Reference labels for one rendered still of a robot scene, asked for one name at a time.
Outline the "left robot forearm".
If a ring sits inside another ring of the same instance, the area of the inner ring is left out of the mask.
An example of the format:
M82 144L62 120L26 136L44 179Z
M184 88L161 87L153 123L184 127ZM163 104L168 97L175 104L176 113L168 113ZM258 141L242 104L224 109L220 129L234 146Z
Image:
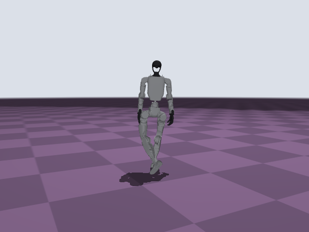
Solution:
M139 99L138 99L138 112L139 112L139 109L141 109L142 111L142 108L143 108L143 102L144 100L143 99L140 99L140 93L139 93Z

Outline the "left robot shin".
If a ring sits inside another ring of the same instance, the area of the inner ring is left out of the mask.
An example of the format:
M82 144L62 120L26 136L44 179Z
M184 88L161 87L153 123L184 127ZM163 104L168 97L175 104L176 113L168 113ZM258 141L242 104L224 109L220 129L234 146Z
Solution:
M146 151L147 155L150 157L152 162L155 164L157 162L156 156L155 156L155 151L153 144L148 142L146 137L143 137L142 139L142 146L144 150Z

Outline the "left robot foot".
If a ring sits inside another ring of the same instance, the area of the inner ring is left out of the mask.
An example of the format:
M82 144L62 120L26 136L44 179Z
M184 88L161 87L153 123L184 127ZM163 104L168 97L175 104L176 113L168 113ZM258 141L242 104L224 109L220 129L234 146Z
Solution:
M151 171L150 171L150 174L155 174L155 173L158 171L159 167L160 167L162 164L163 164L163 163L162 163L160 160L158 160L158 161L153 165L153 167L152 167L152 169L151 169Z

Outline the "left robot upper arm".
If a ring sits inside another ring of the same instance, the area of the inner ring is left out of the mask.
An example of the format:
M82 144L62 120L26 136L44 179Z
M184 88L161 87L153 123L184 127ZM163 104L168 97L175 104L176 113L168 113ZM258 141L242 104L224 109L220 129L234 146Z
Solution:
M145 98L145 88L146 88L145 83L147 83L147 81L148 81L148 77L143 77L141 79L141 83L140 83L140 98Z

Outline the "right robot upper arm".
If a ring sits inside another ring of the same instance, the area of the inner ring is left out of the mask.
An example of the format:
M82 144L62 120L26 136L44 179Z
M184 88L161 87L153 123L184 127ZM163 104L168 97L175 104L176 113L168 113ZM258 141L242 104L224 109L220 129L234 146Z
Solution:
M167 89L167 95L166 95L166 98L169 100L169 99L172 99L172 95L171 95L171 92L172 92L172 88L171 88L171 80L169 78L165 78L165 84L167 84L166 86L166 89Z

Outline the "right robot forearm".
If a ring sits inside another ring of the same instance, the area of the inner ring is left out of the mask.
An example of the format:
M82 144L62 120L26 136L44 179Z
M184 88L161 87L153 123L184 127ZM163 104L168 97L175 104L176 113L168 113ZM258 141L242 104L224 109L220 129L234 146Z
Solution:
M171 110L174 110L173 109L173 97L171 100L168 101L168 106L169 106L169 113L171 114Z

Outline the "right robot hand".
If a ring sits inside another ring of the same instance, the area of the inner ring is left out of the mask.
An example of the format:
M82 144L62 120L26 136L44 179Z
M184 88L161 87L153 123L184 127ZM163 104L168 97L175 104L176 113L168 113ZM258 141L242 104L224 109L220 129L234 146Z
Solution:
M173 120L174 120L174 116L173 116L174 115L174 110L171 110L171 114L169 114L169 115L170 115L170 118L168 120L168 122L169 122L169 124L167 124L168 126L173 123Z

